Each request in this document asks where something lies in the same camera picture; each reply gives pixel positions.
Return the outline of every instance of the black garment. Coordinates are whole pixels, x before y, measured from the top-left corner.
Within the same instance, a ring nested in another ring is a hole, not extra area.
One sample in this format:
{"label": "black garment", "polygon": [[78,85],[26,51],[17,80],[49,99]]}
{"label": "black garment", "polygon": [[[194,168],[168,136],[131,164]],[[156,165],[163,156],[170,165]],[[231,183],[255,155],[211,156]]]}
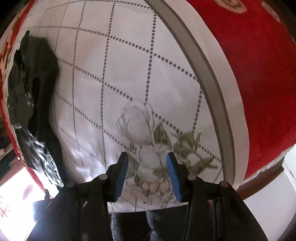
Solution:
{"label": "black garment", "polygon": [[11,144],[9,137],[0,137],[0,149],[5,149]]}
{"label": "black garment", "polygon": [[188,206],[137,213],[113,213],[114,241],[181,241]]}
{"label": "black garment", "polygon": [[11,161],[16,157],[14,150],[12,149],[7,153],[0,161],[0,179],[2,179],[6,173],[9,171],[11,166]]}
{"label": "black garment", "polygon": [[9,118],[27,165],[62,187],[67,179],[61,146],[47,120],[58,73],[46,39],[29,36],[27,31],[8,77]]}

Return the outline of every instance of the gray stripe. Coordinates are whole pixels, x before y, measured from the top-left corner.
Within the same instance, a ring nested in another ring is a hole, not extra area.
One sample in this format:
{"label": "gray stripe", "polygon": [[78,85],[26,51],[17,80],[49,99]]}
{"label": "gray stripe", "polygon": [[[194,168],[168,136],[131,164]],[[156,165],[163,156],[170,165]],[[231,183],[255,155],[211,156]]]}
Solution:
{"label": "gray stripe", "polygon": [[223,166],[223,177],[230,184],[235,178],[234,142],[226,106],[215,74],[190,31],[164,0],[145,0],[170,30],[194,74],[199,77],[200,85],[209,106],[219,143]]}

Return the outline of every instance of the red fabric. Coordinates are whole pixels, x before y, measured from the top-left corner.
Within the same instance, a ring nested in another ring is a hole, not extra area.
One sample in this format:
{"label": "red fabric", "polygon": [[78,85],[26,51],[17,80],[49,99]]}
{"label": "red fabric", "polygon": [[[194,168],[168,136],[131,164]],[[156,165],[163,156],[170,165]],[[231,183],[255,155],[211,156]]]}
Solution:
{"label": "red fabric", "polygon": [[[18,34],[18,32],[19,32],[19,30],[20,30],[20,28],[21,28],[23,22],[25,21],[25,18],[26,18],[26,16],[27,16],[28,12],[30,11],[31,7],[34,5],[35,1],[36,1],[36,0],[31,0],[31,1],[25,6],[25,10],[24,10],[24,12],[22,13],[22,15],[16,20],[16,22],[15,22],[15,24],[14,24],[14,27],[13,27],[13,34],[12,34],[12,36],[11,36],[11,38],[10,38],[9,44],[8,44],[7,42],[5,43],[5,45],[4,45],[3,56],[1,56],[1,54],[0,54],[0,59],[1,59],[1,57],[5,57],[5,55],[6,55],[6,51],[7,51],[7,47],[8,47],[8,46],[11,46],[10,51],[12,50],[12,46],[13,46],[13,44],[14,44],[14,42],[15,42],[15,39],[16,39],[16,37],[17,37],[17,34]],[[2,72],[1,72],[1,69],[0,69],[0,90],[1,90],[1,91],[0,91],[0,102],[3,101],[3,89],[2,89],[2,86],[3,86],[3,79],[2,79],[2,78],[3,78],[3,77],[2,77]],[[0,103],[0,110],[1,110],[2,118],[3,118],[3,120],[4,120],[3,122],[4,122],[4,125],[5,125],[5,127],[6,127],[6,130],[7,130],[8,136],[9,136],[9,138],[10,138],[10,140],[11,140],[11,143],[12,143],[13,149],[15,150],[16,155],[20,158],[20,157],[21,157],[21,156],[20,156],[20,151],[19,151],[19,149],[17,148],[17,143],[16,143],[16,141],[15,141],[15,138],[14,138],[13,134],[11,133],[9,127],[8,127],[8,123],[7,123],[6,119],[5,119],[5,114],[4,114],[4,112],[3,112],[2,104],[1,104],[1,103]],[[38,178],[38,176],[36,175],[36,173],[34,172],[34,170],[32,170],[31,168],[29,168],[29,167],[27,167],[27,166],[26,166],[26,168],[27,168],[28,172],[30,173],[31,177],[34,179],[34,181],[35,181],[35,182],[38,184],[38,186],[39,186],[39,187],[45,192],[45,189],[44,189],[44,187],[43,187],[43,184],[42,184],[42,182],[39,180],[39,178]]]}
{"label": "red fabric", "polygon": [[246,178],[296,143],[296,45],[261,0],[242,14],[188,0],[219,42],[241,93],[250,152]]}

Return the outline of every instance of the blue gripper pad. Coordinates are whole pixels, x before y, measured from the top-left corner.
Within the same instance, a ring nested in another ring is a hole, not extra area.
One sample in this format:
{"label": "blue gripper pad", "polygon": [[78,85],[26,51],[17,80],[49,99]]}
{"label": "blue gripper pad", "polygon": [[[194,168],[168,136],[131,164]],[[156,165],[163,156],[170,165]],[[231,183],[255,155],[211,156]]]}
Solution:
{"label": "blue gripper pad", "polygon": [[182,201],[183,195],[181,192],[181,186],[179,182],[179,177],[178,177],[178,162],[174,156],[174,154],[167,154],[167,170],[168,170],[168,175],[170,177],[170,181],[172,183],[172,188],[174,191],[174,195],[177,198],[179,202]]}
{"label": "blue gripper pad", "polygon": [[121,195],[124,180],[126,178],[126,172],[128,170],[128,154],[126,152],[122,152],[119,159],[122,159],[122,164],[115,184],[114,198],[116,201]]}

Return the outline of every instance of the black plastic bag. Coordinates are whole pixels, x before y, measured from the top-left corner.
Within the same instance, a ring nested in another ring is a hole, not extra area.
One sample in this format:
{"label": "black plastic bag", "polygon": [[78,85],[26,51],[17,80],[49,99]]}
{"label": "black plastic bag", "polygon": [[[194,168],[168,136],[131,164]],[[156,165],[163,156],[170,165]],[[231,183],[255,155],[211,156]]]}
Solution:
{"label": "black plastic bag", "polygon": [[29,36],[27,31],[8,77],[9,118],[27,165],[62,187],[67,179],[61,146],[48,123],[58,73],[57,59],[47,40]]}

